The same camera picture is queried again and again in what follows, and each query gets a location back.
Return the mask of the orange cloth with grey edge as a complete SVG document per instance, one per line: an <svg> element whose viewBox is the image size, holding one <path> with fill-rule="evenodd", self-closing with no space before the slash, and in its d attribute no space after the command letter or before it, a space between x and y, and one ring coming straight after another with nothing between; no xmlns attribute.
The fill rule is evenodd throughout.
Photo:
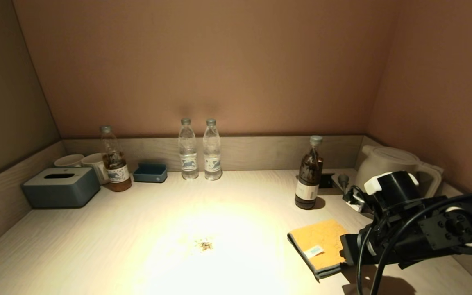
<svg viewBox="0 0 472 295"><path fill-rule="evenodd" d="M340 238L346 233L339 222L330 219L292 230L287 239L320 281L340 273L347 265L340 254L343 250Z"/></svg>

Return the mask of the dark tea bottle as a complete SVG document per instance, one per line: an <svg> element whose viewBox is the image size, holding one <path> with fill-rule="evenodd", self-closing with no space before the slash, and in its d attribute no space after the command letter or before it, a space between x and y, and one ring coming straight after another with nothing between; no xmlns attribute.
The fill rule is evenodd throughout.
<svg viewBox="0 0 472 295"><path fill-rule="evenodd" d="M322 141L322 136L311 136L309 139L310 150L300 162L295 190L295 205L303 210L313 209L316 204L323 169L323 158L317 149Z"/></svg>

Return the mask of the white electric kettle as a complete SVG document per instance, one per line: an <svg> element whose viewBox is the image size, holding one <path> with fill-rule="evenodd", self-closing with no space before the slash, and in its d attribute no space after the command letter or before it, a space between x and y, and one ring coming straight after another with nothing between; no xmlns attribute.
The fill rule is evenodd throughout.
<svg viewBox="0 0 472 295"><path fill-rule="evenodd" d="M415 177L418 177L419 172L431 176L429 188L426 192L422 192L424 198L434 197L442 182L444 171L442 168L422 162L416 155L407 151L386 146L365 145L361 153L366 158L357 170L355 185L364 192L365 182L372 177L399 170L410 172Z"/></svg>

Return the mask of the dark crumbs pile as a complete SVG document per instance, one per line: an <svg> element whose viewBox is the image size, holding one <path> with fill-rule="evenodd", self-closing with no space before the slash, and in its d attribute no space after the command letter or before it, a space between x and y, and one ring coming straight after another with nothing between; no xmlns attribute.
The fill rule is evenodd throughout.
<svg viewBox="0 0 472 295"><path fill-rule="evenodd" d="M211 237L203 237L194 240L194 249L199 253L213 250L214 244Z"/></svg>

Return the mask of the clear water bottle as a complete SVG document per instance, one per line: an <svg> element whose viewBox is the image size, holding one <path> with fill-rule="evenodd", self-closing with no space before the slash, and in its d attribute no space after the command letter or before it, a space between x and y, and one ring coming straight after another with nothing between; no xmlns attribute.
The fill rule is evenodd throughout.
<svg viewBox="0 0 472 295"><path fill-rule="evenodd" d="M215 181L221 178L221 137L215 119L206 120L206 130L203 136L204 175L207 180Z"/></svg>
<svg viewBox="0 0 472 295"><path fill-rule="evenodd" d="M181 119L178 135L178 149L181 161L181 175L185 180L193 180L199 176L197 142L191 127L191 119Z"/></svg>

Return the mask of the small blue tray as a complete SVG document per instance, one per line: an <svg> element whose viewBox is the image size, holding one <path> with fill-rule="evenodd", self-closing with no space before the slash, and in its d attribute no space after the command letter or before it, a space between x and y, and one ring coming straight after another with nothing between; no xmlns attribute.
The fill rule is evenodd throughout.
<svg viewBox="0 0 472 295"><path fill-rule="evenodd" d="M162 163L139 163L133 172L135 182L163 183L167 177L167 166Z"/></svg>

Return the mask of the half-full amber tea bottle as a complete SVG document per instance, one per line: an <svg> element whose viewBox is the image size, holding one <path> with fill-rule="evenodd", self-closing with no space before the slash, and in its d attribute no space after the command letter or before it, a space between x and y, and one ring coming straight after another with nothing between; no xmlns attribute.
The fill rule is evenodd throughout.
<svg viewBox="0 0 472 295"><path fill-rule="evenodd" d="M132 179L118 138L110 125L101 125L102 161L109 178L109 189L124 192L131 188Z"/></svg>

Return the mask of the blue-grey tissue box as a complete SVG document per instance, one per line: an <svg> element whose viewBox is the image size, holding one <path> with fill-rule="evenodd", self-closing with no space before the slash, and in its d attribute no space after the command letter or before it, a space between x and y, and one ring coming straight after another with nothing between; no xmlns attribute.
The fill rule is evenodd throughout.
<svg viewBox="0 0 472 295"><path fill-rule="evenodd" d="M78 209L99 192L92 168L47 168L24 182L21 189L33 209Z"/></svg>

